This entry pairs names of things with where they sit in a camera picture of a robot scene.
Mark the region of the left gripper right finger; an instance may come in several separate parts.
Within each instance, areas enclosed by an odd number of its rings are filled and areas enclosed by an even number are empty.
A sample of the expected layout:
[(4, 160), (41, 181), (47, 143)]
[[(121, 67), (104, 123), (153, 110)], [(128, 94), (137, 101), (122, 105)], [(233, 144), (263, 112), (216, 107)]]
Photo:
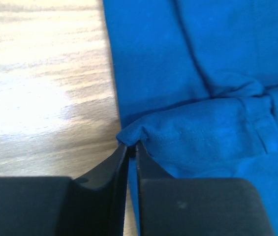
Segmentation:
[(242, 178), (175, 178), (136, 144), (140, 234), (272, 236), (257, 189)]

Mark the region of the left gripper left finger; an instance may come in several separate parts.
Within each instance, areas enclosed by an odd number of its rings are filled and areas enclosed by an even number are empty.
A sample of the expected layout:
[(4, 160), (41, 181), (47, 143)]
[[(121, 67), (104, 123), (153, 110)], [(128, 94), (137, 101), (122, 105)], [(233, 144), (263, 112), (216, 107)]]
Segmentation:
[(0, 236), (121, 236), (127, 148), (84, 175), (0, 177)]

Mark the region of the dark blue t-shirt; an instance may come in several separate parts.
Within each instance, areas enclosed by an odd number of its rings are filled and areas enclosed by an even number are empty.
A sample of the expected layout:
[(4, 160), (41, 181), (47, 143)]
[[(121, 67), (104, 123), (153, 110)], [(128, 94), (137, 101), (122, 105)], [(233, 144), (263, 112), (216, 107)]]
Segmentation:
[(241, 177), (278, 235), (278, 0), (106, 0), (121, 132), (175, 177)]

